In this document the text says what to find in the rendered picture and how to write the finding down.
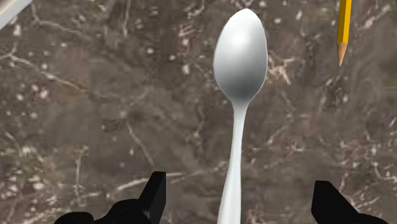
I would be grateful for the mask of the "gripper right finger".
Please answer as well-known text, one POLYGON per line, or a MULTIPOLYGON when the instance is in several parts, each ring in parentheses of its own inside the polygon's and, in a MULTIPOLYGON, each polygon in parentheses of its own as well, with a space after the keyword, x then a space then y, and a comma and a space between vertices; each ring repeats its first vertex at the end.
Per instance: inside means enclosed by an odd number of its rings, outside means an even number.
POLYGON ((317 224, 388 224, 382 218, 359 213, 329 182, 316 180, 311 214, 317 224))

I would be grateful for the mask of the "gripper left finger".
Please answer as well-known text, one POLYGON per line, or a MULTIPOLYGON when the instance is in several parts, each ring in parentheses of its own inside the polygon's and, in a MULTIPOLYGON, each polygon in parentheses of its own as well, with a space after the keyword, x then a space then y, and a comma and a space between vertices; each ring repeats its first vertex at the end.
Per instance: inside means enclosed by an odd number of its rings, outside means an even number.
POLYGON ((54 224, 159 224, 166 205, 166 173, 155 171, 137 199, 115 203, 97 220, 88 212, 70 212, 54 224))

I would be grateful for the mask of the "yellow pencil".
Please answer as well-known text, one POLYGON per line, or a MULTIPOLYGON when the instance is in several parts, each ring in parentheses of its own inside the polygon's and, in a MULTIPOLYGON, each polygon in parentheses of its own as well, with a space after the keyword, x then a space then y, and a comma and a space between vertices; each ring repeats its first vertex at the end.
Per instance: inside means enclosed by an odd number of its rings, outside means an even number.
POLYGON ((338 63, 341 66, 349 42, 352 0, 340 0, 337 27, 338 63))

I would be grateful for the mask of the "white spoon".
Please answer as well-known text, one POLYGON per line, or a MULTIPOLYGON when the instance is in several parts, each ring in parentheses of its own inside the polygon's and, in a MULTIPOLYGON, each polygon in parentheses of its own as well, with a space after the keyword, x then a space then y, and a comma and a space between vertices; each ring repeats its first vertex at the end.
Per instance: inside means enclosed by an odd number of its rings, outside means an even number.
POLYGON ((217 224, 240 224, 244 121, 250 102, 265 82, 267 69, 263 24, 252 10, 239 10, 223 27, 213 58, 216 83, 233 107, 232 146, 217 224))

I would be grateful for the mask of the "grey flat edge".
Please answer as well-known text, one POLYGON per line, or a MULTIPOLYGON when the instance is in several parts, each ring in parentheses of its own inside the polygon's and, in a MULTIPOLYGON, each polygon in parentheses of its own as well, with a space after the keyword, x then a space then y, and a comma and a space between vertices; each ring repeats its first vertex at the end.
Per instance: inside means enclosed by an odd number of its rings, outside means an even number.
POLYGON ((0 30, 31 2, 32 0, 0 0, 0 30))

